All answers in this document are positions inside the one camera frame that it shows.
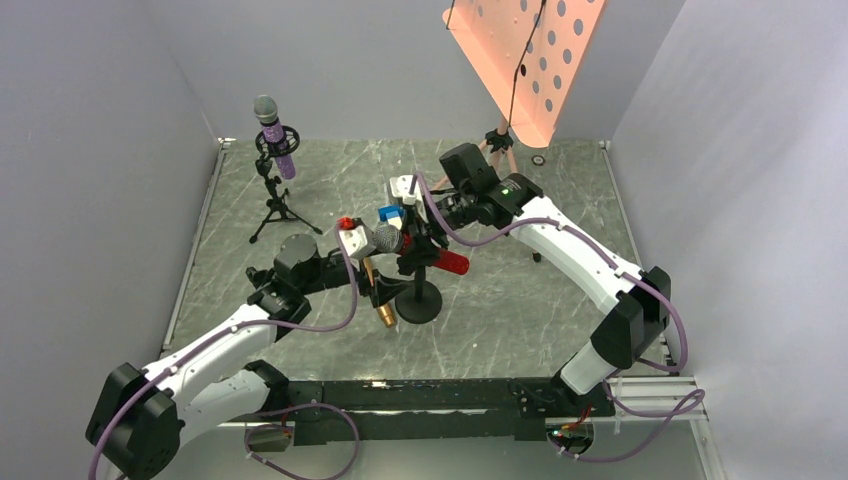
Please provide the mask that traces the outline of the red glitter microphone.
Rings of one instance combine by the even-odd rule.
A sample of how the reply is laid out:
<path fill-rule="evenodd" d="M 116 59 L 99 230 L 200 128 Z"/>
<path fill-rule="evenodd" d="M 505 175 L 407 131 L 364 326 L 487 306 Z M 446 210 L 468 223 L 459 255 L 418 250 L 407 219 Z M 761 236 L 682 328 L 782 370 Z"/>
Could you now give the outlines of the red glitter microphone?
<path fill-rule="evenodd" d="M 426 236 L 403 233 L 390 224 L 379 224 L 373 230 L 373 241 L 378 253 L 398 255 L 398 272 L 413 275 L 419 268 L 437 268 L 455 275 L 465 275 L 470 260 L 458 253 L 435 246 Z"/>

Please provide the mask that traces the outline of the black round-base mic stand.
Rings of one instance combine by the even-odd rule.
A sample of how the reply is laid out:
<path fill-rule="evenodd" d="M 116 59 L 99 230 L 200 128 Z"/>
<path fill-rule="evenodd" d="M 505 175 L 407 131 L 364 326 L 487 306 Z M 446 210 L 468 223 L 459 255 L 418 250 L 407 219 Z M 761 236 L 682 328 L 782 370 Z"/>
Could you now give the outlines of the black round-base mic stand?
<path fill-rule="evenodd" d="M 411 286 L 395 297 L 395 310 L 408 323 L 423 325 L 436 319 L 442 309 L 440 290 L 427 280 L 427 269 L 411 275 Z"/>

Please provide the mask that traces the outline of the purple glitter microphone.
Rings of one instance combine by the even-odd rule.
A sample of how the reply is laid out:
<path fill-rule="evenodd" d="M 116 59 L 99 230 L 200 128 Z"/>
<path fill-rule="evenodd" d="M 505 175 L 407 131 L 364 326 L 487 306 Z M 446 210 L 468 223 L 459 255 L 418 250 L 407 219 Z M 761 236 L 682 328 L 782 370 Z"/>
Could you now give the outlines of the purple glitter microphone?
<path fill-rule="evenodd" d="M 277 165 L 281 177 L 292 180 L 296 169 L 291 153 L 286 130 L 279 119 L 279 109 L 276 101 L 268 95 L 259 95 L 253 101 L 254 115 L 262 127 L 262 135 L 268 146 L 269 154 Z"/>

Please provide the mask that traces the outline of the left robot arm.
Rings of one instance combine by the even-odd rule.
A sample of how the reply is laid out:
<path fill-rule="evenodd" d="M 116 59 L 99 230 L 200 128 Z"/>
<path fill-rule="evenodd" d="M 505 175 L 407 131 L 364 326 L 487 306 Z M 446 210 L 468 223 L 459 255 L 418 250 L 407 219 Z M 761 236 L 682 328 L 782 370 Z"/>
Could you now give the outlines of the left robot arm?
<path fill-rule="evenodd" d="M 182 349 L 136 368 L 129 363 L 107 376 L 85 431 L 95 448 L 88 476 L 107 459 L 124 479 L 152 479 L 179 449 L 235 417 L 288 405 L 288 379 L 254 353 L 294 330 L 306 330 L 312 293 L 348 286 L 352 297 L 379 306 L 399 283 L 368 276 L 372 255 L 399 253 L 407 242 L 396 228 L 359 226 L 334 233 L 337 246 L 320 255 L 309 235 L 292 235 L 272 267 L 250 267 L 254 290 L 229 318 Z"/>

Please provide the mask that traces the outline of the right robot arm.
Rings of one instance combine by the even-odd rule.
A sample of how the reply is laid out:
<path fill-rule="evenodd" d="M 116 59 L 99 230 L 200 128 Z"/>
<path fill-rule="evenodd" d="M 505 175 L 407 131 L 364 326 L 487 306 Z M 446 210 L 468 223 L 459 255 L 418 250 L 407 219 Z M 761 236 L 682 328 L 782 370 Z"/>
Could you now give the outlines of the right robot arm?
<path fill-rule="evenodd" d="M 392 177 L 389 197 L 437 236 L 462 239 L 470 224 L 492 226 L 538 252 L 573 281 L 603 314 L 587 343 L 555 374 L 553 384 L 574 397 L 590 394 L 642 358 L 672 320 L 670 278 L 643 270 L 597 243 L 526 176 L 499 178 L 477 145 L 461 144 L 439 160 L 452 191 L 435 200 L 422 175 Z"/>

